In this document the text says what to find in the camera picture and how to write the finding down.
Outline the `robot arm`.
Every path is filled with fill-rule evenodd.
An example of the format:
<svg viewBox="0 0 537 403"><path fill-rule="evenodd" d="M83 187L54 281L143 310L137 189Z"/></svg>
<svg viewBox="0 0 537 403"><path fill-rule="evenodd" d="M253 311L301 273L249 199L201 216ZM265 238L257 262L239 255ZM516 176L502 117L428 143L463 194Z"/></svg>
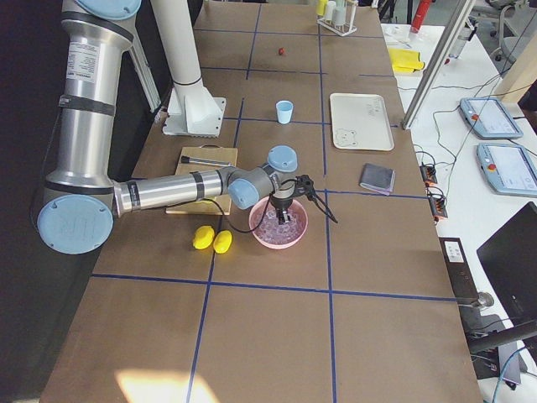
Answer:
<svg viewBox="0 0 537 403"><path fill-rule="evenodd" d="M297 155L272 148L252 170L215 170L148 180L129 180L161 103L155 82L172 79L167 134L216 137L226 107L205 87L192 21L185 1L65 1L61 24L69 35L65 90L52 137L59 143L56 169L44 178L44 203L36 222L42 241L63 254L98 249L113 219L127 212L229 195L247 209L263 198L286 222L299 195ZM131 100L120 70L126 55L150 112Z"/></svg>

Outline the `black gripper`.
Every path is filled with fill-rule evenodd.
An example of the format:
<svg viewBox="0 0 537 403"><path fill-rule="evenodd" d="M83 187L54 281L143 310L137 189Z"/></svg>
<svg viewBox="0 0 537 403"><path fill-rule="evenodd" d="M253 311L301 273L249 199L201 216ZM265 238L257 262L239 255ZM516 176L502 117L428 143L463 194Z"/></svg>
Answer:
<svg viewBox="0 0 537 403"><path fill-rule="evenodd" d="M291 216L288 212L293 202L293 191L276 191L270 196L270 204L276 211L279 225L285 225L291 222Z"/></svg>

